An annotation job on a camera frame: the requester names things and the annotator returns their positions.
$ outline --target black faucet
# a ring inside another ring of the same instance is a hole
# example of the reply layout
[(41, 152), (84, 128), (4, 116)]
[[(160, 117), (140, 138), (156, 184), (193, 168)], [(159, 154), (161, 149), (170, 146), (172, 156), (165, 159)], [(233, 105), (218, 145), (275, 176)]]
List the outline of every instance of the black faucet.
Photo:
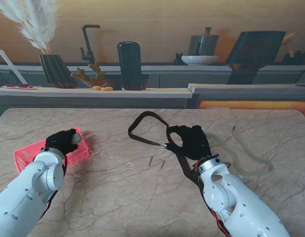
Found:
[(100, 25), (84, 25), (82, 27), (85, 43), (87, 44), (87, 55), (84, 54), (83, 47), (81, 47), (82, 59), (83, 60), (88, 60), (89, 63), (94, 64), (95, 59), (94, 59), (94, 55), (93, 55), (93, 52), (91, 50), (91, 46), (89, 45), (89, 41), (88, 41), (88, 38), (87, 38), (87, 28), (100, 28)]

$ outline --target black strap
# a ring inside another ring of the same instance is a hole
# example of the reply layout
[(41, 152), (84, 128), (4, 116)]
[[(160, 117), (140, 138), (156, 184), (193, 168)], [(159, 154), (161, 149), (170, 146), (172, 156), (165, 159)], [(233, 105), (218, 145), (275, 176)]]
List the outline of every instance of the black strap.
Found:
[[(169, 132), (169, 125), (167, 124), (167, 122), (165, 122), (159, 115), (157, 115), (156, 113), (152, 112), (152, 111), (145, 111), (142, 114), (140, 114), (135, 121), (132, 123), (132, 125), (128, 128), (128, 135), (131, 139), (134, 139), (136, 141), (139, 142), (143, 142), (149, 145), (154, 145), (154, 146), (161, 146), (161, 144), (157, 143), (157, 142), (153, 142), (153, 141), (149, 141), (147, 139), (144, 139), (142, 137), (133, 135), (131, 132), (140, 124), (140, 122), (143, 120), (144, 117), (147, 116), (151, 116), (156, 118), (157, 120), (159, 120), (161, 123), (163, 123), (166, 127), (167, 127), (167, 139), (169, 141), (169, 143), (171, 144), (175, 144), (174, 141), (172, 140), (171, 136), (170, 136), (170, 132)], [(192, 171), (190, 170), (190, 166), (186, 160), (186, 158), (184, 156), (181, 155), (177, 155), (177, 160), (183, 170), (184, 175), (191, 180), (194, 184), (197, 185), (197, 178), (192, 174)]]

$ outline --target pink plastic basket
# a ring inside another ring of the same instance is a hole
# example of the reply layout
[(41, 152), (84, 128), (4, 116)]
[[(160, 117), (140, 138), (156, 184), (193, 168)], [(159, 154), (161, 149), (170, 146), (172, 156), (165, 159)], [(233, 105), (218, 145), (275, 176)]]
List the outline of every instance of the pink plastic basket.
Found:
[[(89, 157), (87, 143), (79, 127), (75, 127), (75, 130), (81, 135), (82, 141), (78, 143), (79, 147), (75, 151), (67, 154), (68, 166), (73, 165), (79, 161), (82, 161)], [(21, 148), (14, 152), (14, 161), (18, 172), (20, 173), (29, 163), (33, 162), (33, 159), (44, 148), (45, 139), (24, 148)]]

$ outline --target clear plastic tube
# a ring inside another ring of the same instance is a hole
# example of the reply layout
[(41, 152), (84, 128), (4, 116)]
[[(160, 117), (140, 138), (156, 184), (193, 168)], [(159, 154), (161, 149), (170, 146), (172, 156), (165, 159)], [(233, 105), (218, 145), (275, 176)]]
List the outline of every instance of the clear plastic tube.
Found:
[(233, 165), (239, 174), (244, 175), (244, 176), (249, 176), (249, 175), (258, 176), (258, 175), (270, 174), (273, 169), (272, 163), (267, 159), (264, 159), (262, 157), (255, 155), (249, 149), (249, 147), (244, 143), (244, 141), (239, 136), (239, 134), (237, 134), (235, 132), (235, 127), (232, 129), (231, 134), (251, 159), (253, 159), (259, 163), (265, 164), (268, 167), (269, 171), (246, 171), (245, 169), (243, 169), (241, 167), (239, 159), (238, 159), (238, 155), (234, 152), (233, 149), (231, 149), (229, 146), (227, 146), (217, 135), (215, 135), (213, 133), (206, 133), (206, 136), (207, 136), (207, 138), (211, 138), (211, 139), (215, 140), (223, 148), (223, 150), (231, 156)]

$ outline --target white robotic arm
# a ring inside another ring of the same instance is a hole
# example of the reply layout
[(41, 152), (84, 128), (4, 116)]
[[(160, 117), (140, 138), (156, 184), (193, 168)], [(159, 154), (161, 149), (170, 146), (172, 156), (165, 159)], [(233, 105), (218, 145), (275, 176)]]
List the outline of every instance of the white robotic arm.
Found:
[(0, 237), (26, 237), (40, 220), (55, 191), (63, 186), (63, 154), (54, 148), (34, 162), (0, 194)]
[(232, 237), (290, 237), (277, 215), (242, 181), (229, 173), (219, 158), (197, 166), (204, 183), (203, 197), (217, 212)]

